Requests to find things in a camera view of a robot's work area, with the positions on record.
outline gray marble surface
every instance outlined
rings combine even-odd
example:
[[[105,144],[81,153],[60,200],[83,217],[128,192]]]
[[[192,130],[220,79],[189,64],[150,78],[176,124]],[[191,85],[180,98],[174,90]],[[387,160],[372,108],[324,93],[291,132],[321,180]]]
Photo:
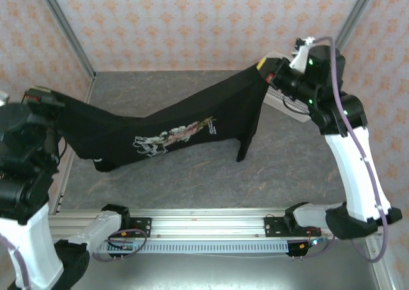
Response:
[[[234,72],[105,72],[90,104],[124,116],[147,116]],[[265,105],[246,159],[226,140],[156,156],[110,173],[75,157],[63,209],[283,207],[345,199],[336,161],[318,128]]]

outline wall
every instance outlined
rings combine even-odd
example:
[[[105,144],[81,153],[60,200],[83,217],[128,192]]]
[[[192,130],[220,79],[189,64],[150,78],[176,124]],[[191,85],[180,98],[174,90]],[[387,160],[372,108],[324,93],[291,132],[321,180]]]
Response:
[[[364,103],[380,181],[404,220],[392,225],[394,269],[409,284],[409,0],[373,0],[345,50],[345,90]]]
[[[20,101],[25,90],[41,85],[84,99],[90,78],[43,0],[0,0],[0,89]],[[58,196],[67,156],[50,188]],[[0,250],[0,289],[13,280],[13,268]]]
[[[337,36],[356,0],[58,0],[96,71],[242,69]]]

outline black mounting plate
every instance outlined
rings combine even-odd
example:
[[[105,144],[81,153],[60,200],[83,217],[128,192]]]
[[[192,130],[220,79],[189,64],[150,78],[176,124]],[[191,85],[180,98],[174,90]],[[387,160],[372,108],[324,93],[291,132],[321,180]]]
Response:
[[[265,217],[264,230],[266,237],[320,237],[321,231],[308,227],[297,227],[292,232],[284,222],[284,217]]]
[[[152,229],[152,218],[130,218],[130,228],[136,228],[140,229],[148,235],[148,238],[151,236],[151,229]],[[127,234],[126,236],[122,236],[121,234],[115,234],[114,236],[111,236],[110,238],[144,238],[142,234],[139,233],[130,233]]]

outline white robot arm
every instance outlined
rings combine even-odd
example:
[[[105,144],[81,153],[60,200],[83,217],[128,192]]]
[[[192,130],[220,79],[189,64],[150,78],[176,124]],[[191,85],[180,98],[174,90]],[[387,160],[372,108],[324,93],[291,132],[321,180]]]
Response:
[[[331,46],[317,45],[330,40]],[[382,191],[369,147],[369,132],[358,98],[341,91],[345,59],[331,38],[297,39],[294,59],[263,58],[258,69],[270,85],[309,109],[330,146],[344,184],[343,204],[302,203],[286,210],[288,227],[330,229],[340,239],[365,237],[379,225],[402,218]]]
[[[70,289],[84,275],[90,255],[120,229],[124,217],[129,216],[129,211],[118,208],[122,207],[108,205],[80,233],[56,244],[51,238],[48,204],[44,204],[26,225],[20,225],[13,219],[0,218],[1,233],[9,242],[9,254],[15,268],[15,287],[30,290]],[[15,254],[17,250],[23,261],[19,261]]]

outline metal base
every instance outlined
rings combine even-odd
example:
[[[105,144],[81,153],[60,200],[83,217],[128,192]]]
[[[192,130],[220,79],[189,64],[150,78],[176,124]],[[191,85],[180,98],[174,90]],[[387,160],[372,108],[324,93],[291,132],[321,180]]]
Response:
[[[255,243],[282,243],[286,240],[301,240],[307,237],[277,237],[267,238],[265,236],[264,218],[266,215],[275,217],[284,216],[284,208],[256,208],[256,209],[224,209],[224,210],[130,210],[131,217],[151,217],[152,228],[149,242],[153,245],[164,243],[175,245],[202,244],[214,245],[215,241],[222,244],[234,244],[246,242]],[[53,239],[69,237],[86,227],[99,214],[97,210],[62,210],[57,215],[49,217],[49,225]],[[328,229],[323,229],[323,234],[331,238]],[[382,234],[376,233],[374,236],[363,241],[364,248],[374,257],[379,252]],[[154,257],[149,251],[145,257]],[[391,272],[391,255],[387,253],[384,259],[373,264],[374,276],[376,277],[379,289],[399,289],[395,276]]]
[[[61,210],[50,217],[51,235],[59,240],[79,232],[95,219],[97,210]],[[131,217],[151,217],[150,240],[272,240],[265,236],[266,215],[284,216],[284,208],[211,210],[132,210]],[[299,240],[307,236],[275,237]]]

